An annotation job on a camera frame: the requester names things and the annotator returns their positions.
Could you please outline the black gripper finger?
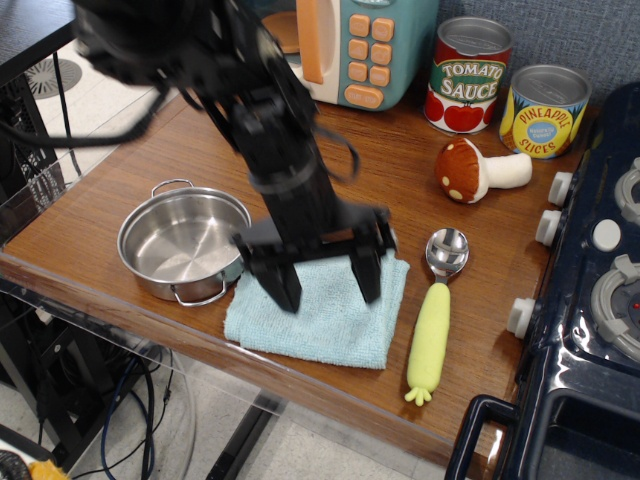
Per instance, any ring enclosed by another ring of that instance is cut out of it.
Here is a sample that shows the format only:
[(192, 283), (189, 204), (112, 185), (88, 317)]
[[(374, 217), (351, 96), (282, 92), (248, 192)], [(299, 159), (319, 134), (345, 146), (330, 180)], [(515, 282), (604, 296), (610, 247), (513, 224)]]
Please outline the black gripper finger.
[(364, 301), (375, 302), (381, 295), (381, 261), (375, 250), (356, 250), (350, 255), (351, 269)]
[(258, 283), (283, 311), (298, 312), (302, 288), (293, 264), (258, 261), (252, 269)]

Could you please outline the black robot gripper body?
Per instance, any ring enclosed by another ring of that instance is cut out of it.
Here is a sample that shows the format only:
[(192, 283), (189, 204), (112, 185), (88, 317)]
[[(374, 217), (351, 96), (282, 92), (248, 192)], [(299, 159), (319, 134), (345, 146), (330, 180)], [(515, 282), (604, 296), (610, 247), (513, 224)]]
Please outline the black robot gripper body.
[(254, 275), (292, 269), (295, 264), (351, 253), (383, 256), (397, 247), (386, 207), (343, 200), (320, 167), (249, 174), (269, 215), (233, 235)]

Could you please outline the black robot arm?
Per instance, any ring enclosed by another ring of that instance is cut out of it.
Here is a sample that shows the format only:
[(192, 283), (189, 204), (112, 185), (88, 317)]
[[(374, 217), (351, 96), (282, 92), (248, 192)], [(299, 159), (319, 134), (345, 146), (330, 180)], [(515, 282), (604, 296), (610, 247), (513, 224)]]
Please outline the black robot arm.
[(295, 312), (299, 262), (345, 255), (363, 299), (381, 294), (395, 237), (384, 207), (340, 199), (316, 143), (316, 104), (274, 37), (241, 1), (79, 1), (76, 36), (101, 73), (192, 91), (245, 160), (269, 218), (234, 238), (245, 267)]

